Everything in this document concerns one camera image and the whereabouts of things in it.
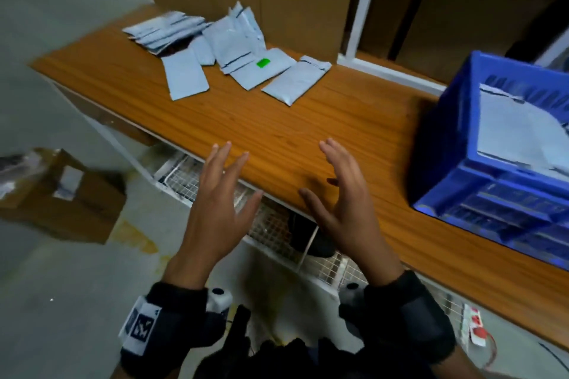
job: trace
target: wooden counter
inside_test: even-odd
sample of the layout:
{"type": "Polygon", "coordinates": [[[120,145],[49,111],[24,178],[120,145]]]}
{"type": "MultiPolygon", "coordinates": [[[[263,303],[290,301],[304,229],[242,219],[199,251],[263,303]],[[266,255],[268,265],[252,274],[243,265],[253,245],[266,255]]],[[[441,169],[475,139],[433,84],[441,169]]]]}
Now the wooden counter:
{"type": "Polygon", "coordinates": [[[158,13],[139,9],[32,67],[196,155],[230,139],[232,157],[251,152],[246,181],[301,209],[302,186],[335,200],[318,140],[337,139],[359,161],[383,233],[405,264],[569,349],[569,273],[408,206],[403,186],[413,135],[435,97],[334,66],[289,108],[212,66],[204,69],[208,92],[173,102],[160,59],[120,31],[158,13]]]}

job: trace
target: gray floor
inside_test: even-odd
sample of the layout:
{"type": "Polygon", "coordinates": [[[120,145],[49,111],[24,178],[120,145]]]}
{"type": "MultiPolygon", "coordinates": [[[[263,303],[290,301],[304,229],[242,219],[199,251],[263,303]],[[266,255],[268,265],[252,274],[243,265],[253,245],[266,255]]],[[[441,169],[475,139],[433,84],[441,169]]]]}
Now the gray floor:
{"type": "MultiPolygon", "coordinates": [[[[66,102],[25,66],[109,20],[151,0],[0,0],[0,155],[34,146],[62,147],[93,168],[129,171],[122,159],[66,102]]],[[[134,154],[145,148],[128,138],[134,154]]],[[[131,177],[129,200],[105,246],[66,243],[0,221],[0,377],[104,378],[118,356],[118,328],[139,294],[160,277],[183,233],[188,208],[131,177]],[[152,240],[147,254],[121,242],[136,232],[152,240]]],[[[337,318],[337,304],[313,285],[242,244],[214,270],[210,284],[230,289],[258,323],[282,341],[330,336],[340,347],[359,341],[337,318]]],[[[563,378],[567,372],[537,340],[490,313],[483,319],[498,342],[493,369],[521,378],[563,378]]],[[[192,351],[191,377],[206,350],[192,351]]],[[[483,363],[488,353],[473,349],[483,363]]]]}

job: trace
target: blue plastic crate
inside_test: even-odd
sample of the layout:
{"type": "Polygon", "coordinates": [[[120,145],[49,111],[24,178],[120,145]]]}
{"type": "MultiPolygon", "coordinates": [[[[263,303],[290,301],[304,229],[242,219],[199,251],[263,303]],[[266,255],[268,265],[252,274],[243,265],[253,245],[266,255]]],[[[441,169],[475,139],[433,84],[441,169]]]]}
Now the blue plastic crate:
{"type": "Polygon", "coordinates": [[[422,121],[411,160],[413,207],[569,270],[569,183],[477,152],[480,84],[569,123],[569,75],[473,52],[422,121]]]}

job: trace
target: green label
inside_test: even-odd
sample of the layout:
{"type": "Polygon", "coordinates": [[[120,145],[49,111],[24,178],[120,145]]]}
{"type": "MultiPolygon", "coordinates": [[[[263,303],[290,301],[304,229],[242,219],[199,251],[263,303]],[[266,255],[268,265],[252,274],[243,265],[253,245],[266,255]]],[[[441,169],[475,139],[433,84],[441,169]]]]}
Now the green label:
{"type": "Polygon", "coordinates": [[[271,63],[271,60],[269,59],[261,59],[257,62],[257,66],[259,66],[260,68],[264,68],[265,66],[267,66],[269,63],[271,63]]]}

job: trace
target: black wrist brace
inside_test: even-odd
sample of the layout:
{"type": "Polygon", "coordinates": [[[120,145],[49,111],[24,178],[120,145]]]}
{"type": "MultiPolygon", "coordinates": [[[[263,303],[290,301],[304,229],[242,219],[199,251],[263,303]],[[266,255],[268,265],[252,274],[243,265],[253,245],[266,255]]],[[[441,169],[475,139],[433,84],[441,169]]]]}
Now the black wrist brace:
{"type": "Polygon", "coordinates": [[[456,337],[450,319],[414,272],[407,270],[379,288],[368,285],[364,298],[368,313],[381,315],[429,364],[444,361],[454,350],[456,337]]]}
{"type": "MultiPolygon", "coordinates": [[[[203,345],[208,290],[155,283],[146,301],[162,308],[142,356],[121,349],[121,367],[135,379],[159,379],[181,366],[192,347],[203,345]]],[[[225,320],[218,327],[221,336],[225,320]]]]}

